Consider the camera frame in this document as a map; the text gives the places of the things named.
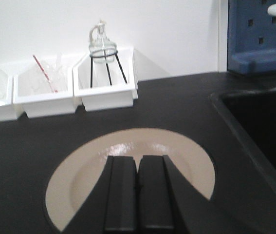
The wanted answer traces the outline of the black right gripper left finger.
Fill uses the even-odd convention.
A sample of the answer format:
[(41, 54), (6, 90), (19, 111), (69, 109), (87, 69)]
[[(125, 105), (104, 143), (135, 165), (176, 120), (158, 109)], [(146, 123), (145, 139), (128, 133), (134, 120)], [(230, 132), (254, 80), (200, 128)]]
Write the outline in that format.
[(134, 234), (136, 165), (130, 156), (109, 156), (96, 185), (65, 227), (65, 234)]

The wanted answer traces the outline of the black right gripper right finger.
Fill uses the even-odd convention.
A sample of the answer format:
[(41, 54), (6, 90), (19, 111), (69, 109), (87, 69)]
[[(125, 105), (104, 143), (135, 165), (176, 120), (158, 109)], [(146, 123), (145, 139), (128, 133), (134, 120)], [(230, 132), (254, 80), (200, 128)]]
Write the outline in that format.
[(249, 233), (201, 195), (168, 156), (143, 156), (138, 177), (140, 233)]

